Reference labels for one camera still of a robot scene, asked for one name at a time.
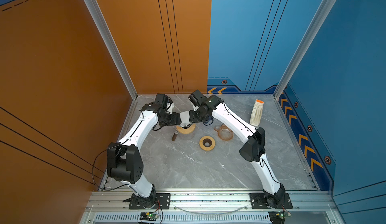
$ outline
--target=vent grille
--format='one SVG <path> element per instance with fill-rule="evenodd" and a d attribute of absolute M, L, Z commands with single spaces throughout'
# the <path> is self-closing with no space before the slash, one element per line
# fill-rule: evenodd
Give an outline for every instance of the vent grille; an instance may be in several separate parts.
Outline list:
<path fill-rule="evenodd" d="M 199 222 L 199 221 L 269 221 L 268 214 L 233 214 L 233 215 L 190 215 L 190 214 L 167 214 L 164 221 L 168 222 Z"/>
<path fill-rule="evenodd" d="M 129 221 L 129 220 L 138 220 L 138 215 L 130 214 L 113 214 L 113 213 L 100 213 L 95 216 L 95 221 Z"/>
<path fill-rule="evenodd" d="M 181 212 L 164 212 L 162 224 L 167 223 L 271 223 L 268 212 L 251 213 L 236 213 L 231 215 L 200 215 L 200 214 L 185 214 Z M 124 212 L 97 212 L 94 223 L 138 223 L 139 215 L 125 214 Z"/>

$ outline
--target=wooden handle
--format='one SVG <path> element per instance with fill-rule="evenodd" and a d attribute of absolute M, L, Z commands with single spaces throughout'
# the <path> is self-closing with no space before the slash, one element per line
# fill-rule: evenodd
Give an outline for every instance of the wooden handle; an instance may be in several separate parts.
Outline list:
<path fill-rule="evenodd" d="M 171 140 L 174 141 L 176 140 L 177 134 L 174 134 L 173 137 L 171 137 Z"/>

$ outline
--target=black motor joint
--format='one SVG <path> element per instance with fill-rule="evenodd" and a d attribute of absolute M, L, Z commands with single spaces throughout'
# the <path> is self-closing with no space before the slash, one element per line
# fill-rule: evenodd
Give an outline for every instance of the black motor joint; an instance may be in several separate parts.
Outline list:
<path fill-rule="evenodd" d="M 188 98 L 194 106 L 198 107 L 196 111 L 192 111 L 194 114 L 190 114 L 191 117 L 200 121 L 210 120 L 213 110 L 216 110 L 216 106 L 223 103 L 223 100 L 218 96 L 206 97 L 199 90 L 194 91 Z"/>
<path fill-rule="evenodd" d="M 142 107 L 141 111 L 152 111 L 157 113 L 158 124 L 163 126 L 176 126 L 181 124 L 180 114 L 176 112 L 169 113 L 167 104 L 172 101 L 165 94 L 158 93 L 156 99 Z"/>
<path fill-rule="evenodd" d="M 141 205 L 145 208 L 152 208 L 156 202 L 156 187 L 152 185 L 152 189 L 149 197 L 141 197 L 136 194 L 132 194 L 131 197 L 122 202 L 133 202 L 134 205 Z"/>
<path fill-rule="evenodd" d="M 284 186 L 280 184 L 279 190 L 275 194 L 270 194 L 266 191 L 264 191 L 265 194 L 265 200 L 267 201 L 267 206 L 271 208 L 277 208 L 284 205 L 284 195 L 286 193 L 286 190 L 284 189 Z"/>
<path fill-rule="evenodd" d="M 240 155 L 249 162 L 260 161 L 260 156 L 265 153 L 265 130 L 262 127 L 248 136 L 248 141 L 241 147 Z"/>
<path fill-rule="evenodd" d="M 136 183 L 142 176 L 144 164 L 139 149 L 133 144 L 117 146 L 111 143 L 107 149 L 107 176 L 116 181 Z"/>

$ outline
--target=aluminum frame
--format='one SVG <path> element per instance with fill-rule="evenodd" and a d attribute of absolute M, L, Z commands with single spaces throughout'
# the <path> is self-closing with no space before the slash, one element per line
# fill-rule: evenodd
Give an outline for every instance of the aluminum frame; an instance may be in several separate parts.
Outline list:
<path fill-rule="evenodd" d="M 313 184 L 315 185 L 316 190 L 320 190 L 318 182 L 316 181 L 315 176 L 313 175 L 312 170 L 307 163 L 306 157 L 304 156 L 302 149 L 300 148 L 298 141 L 292 132 L 291 126 L 289 125 L 285 115 L 283 114 L 283 110 L 282 110 L 282 108 L 277 100 L 275 100 L 275 104 L 276 104 L 277 110 L 280 112 L 281 119 L 283 120 L 284 125 L 287 129 L 287 132 L 292 140 L 292 144 L 294 145 L 296 152 L 298 153 L 299 159 L 300 159 L 301 163 L 303 164 L 305 172 L 310 175 L 310 178 L 311 178 Z"/>
<path fill-rule="evenodd" d="M 165 215 L 181 214 L 185 211 L 193 212 L 231 212 L 240 209 L 235 214 L 241 215 L 260 215 L 265 214 L 271 210 L 256 210 L 252 209 L 250 204 L 249 193 L 256 193 L 262 191 L 245 191 L 245 190 L 213 190 L 201 189 L 198 191 L 186 189 L 162 189 L 157 191 L 159 193 L 170 193 L 170 208 L 163 210 Z M 97 214 L 103 213 L 106 215 L 119 214 L 133 215 L 138 214 L 138 210 L 130 210 L 129 203 L 123 203 L 122 200 L 131 197 L 132 191 L 111 191 L 111 192 L 92 192 L 87 207 L 84 211 L 81 224 L 93 223 Z M 326 212 L 330 222 L 335 220 L 335 223 L 344 224 L 340 217 L 338 208 L 334 200 L 327 191 L 288 191 L 290 195 L 293 209 L 290 212 Z M 242 220 L 234 221 L 232 223 L 247 223 Z"/>
<path fill-rule="evenodd" d="M 103 17 L 102 11 L 99 8 L 97 0 L 84 0 L 84 3 L 86 4 L 91 16 L 94 19 L 95 25 L 97 26 L 99 33 L 102 36 L 103 41 L 105 42 L 111 57 L 113 58 L 113 61 L 118 69 L 119 74 L 122 77 L 123 82 L 125 83 L 128 92 L 130 93 L 131 98 L 133 100 L 137 99 L 138 94 L 133 85 L 133 81 L 131 80 L 130 75 L 128 74 L 125 63 L 123 62 L 118 47 L 115 44 L 114 38 L 111 35 L 109 27 L 107 26 L 106 20 Z"/>
<path fill-rule="evenodd" d="M 136 212 L 93 212 L 92 215 L 87 216 L 83 215 L 81 224 L 88 223 L 139 223 L 139 216 L 141 211 Z M 156 222 L 152 221 L 141 221 L 140 223 L 160 223 L 161 220 L 158 219 Z M 181 212 L 167 212 L 164 213 L 162 223 L 171 224 L 171 223 L 266 223 L 272 224 L 270 221 L 268 212 L 243 212 L 237 211 L 229 214 L 219 214 L 219 213 L 210 213 L 210 214 L 189 214 Z"/>
<path fill-rule="evenodd" d="M 295 72 L 296 68 L 302 61 L 304 54 L 306 53 L 309 46 L 311 45 L 313 39 L 318 33 L 321 25 L 324 23 L 324 20 L 326 19 L 327 15 L 330 13 L 330 10 L 332 9 L 335 2 L 336 0 L 321 1 L 318 10 L 316 11 L 314 17 L 312 18 L 312 21 L 302 38 L 302 41 L 300 42 L 298 48 L 296 49 L 290 63 L 287 66 L 287 69 L 285 70 L 283 76 L 280 79 L 279 84 L 276 87 L 275 92 L 273 93 L 273 96 L 276 100 L 280 97 L 281 93 L 284 91 L 284 88 L 286 87 L 293 73 Z"/>

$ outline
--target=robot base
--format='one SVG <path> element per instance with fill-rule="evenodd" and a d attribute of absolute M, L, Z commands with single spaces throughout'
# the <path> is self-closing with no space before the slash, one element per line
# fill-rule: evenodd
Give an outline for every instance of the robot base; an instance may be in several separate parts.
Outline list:
<path fill-rule="evenodd" d="M 268 206 L 266 195 L 264 193 L 250 193 L 250 203 L 252 204 L 252 209 L 272 209 Z M 284 194 L 283 206 L 285 209 L 292 209 L 292 202 L 289 197 L 289 194 Z"/>
<path fill-rule="evenodd" d="M 162 210 L 169 209 L 170 193 L 156 193 L 155 204 L 151 204 L 150 206 L 148 205 L 147 202 L 140 201 L 137 196 L 135 197 L 132 196 L 130 205 L 128 206 L 128 208 L 130 210 L 145 210 L 145 209 L 156 210 L 158 208 L 158 201 Z"/>

